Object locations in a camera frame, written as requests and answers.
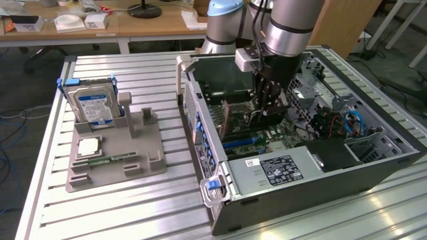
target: workbench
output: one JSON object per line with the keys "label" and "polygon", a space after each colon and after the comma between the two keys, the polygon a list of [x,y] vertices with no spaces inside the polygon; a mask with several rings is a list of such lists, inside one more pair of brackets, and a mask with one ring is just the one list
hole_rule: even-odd
{"label": "workbench", "polygon": [[[338,54],[315,46],[410,133],[427,145],[427,129]],[[222,236],[211,235],[176,102],[176,56],[191,51],[79,56],[62,77],[111,74],[132,93],[131,110],[158,114],[167,172],[68,193],[67,167],[75,115],[56,91],[16,239],[418,239],[427,235],[427,158],[392,174],[370,191]],[[326,70],[324,81],[348,91]]]}
{"label": "workbench", "polygon": [[[162,16],[152,19],[132,17],[127,11],[114,13],[107,17],[106,29],[87,29],[68,33],[58,33],[54,19],[59,12],[68,10],[66,6],[44,7],[38,1],[26,2],[24,9],[30,14],[44,17],[40,32],[4,32],[4,22],[0,20],[0,48],[30,47],[75,44],[118,43],[122,54],[130,53],[130,42],[204,39],[206,30],[190,30],[184,24],[182,11],[191,11],[190,3],[167,4],[159,0]],[[142,3],[140,0],[100,0],[96,4],[111,9],[127,9],[131,5]]]}

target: desk leg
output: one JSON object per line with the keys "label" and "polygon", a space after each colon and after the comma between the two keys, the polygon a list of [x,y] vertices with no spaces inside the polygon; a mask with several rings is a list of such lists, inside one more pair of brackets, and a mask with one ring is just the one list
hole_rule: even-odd
{"label": "desk leg", "polygon": [[414,11],[411,12],[411,14],[407,16],[404,23],[402,24],[399,30],[395,32],[387,46],[386,49],[391,49],[394,47],[394,44],[396,43],[399,37],[402,36],[403,32],[406,31],[408,25],[411,24],[414,18],[416,17],[416,15],[419,14],[420,10],[423,9],[424,5],[426,5],[427,1],[422,2],[418,7],[414,9]]}
{"label": "desk leg", "polygon": [[408,64],[410,68],[415,68],[416,64],[419,64],[419,62],[422,61],[423,57],[427,55],[427,45],[424,46],[424,48],[420,50],[419,54],[416,55],[416,57],[414,58],[414,60],[411,61],[411,63]]}
{"label": "desk leg", "polygon": [[130,54],[130,38],[128,37],[120,37],[118,39],[118,44],[120,48],[120,54]]}
{"label": "desk leg", "polygon": [[394,19],[394,16],[396,15],[396,13],[398,13],[402,5],[403,5],[403,2],[404,2],[403,0],[398,0],[398,2],[395,3],[395,5],[394,5],[394,7],[392,7],[392,9],[391,9],[384,21],[382,22],[382,24],[380,24],[380,26],[379,26],[379,28],[378,28],[371,40],[368,41],[368,43],[366,45],[366,49],[367,50],[370,50],[374,47],[376,41],[379,40],[379,38],[380,38],[380,36],[382,36],[382,34],[383,34],[390,22]]}

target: metal slotted table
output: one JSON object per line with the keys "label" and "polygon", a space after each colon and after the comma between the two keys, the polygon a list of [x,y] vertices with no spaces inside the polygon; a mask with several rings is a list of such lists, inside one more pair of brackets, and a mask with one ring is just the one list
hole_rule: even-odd
{"label": "metal slotted table", "polygon": [[[426,128],[330,49],[312,48],[427,145]],[[82,56],[64,63],[62,78],[94,79],[114,74],[119,91],[132,92],[131,109],[154,108],[167,172],[68,193],[66,180],[75,115],[58,91],[16,239],[330,240],[427,236],[426,158],[367,192],[231,234],[211,235],[175,93],[176,56],[192,53]],[[348,91],[330,72],[324,80],[339,94]]]}

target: black lamp base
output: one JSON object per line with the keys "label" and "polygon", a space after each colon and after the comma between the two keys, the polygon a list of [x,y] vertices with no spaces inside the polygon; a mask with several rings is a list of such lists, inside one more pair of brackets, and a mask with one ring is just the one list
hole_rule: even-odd
{"label": "black lamp base", "polygon": [[128,9],[132,9],[132,10],[127,10],[128,14],[132,17],[136,17],[140,19],[154,19],[162,15],[160,7],[151,4],[146,4],[146,9],[143,9],[143,6],[140,4],[135,4],[130,6]]}

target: desk lamp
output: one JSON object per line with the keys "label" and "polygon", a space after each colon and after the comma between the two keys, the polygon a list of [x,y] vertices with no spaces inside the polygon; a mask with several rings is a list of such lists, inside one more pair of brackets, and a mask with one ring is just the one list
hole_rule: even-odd
{"label": "desk lamp", "polygon": [[151,4],[146,4],[146,0],[140,0],[140,4],[135,4],[127,8],[131,16],[140,19],[154,19],[162,15],[162,9]]}

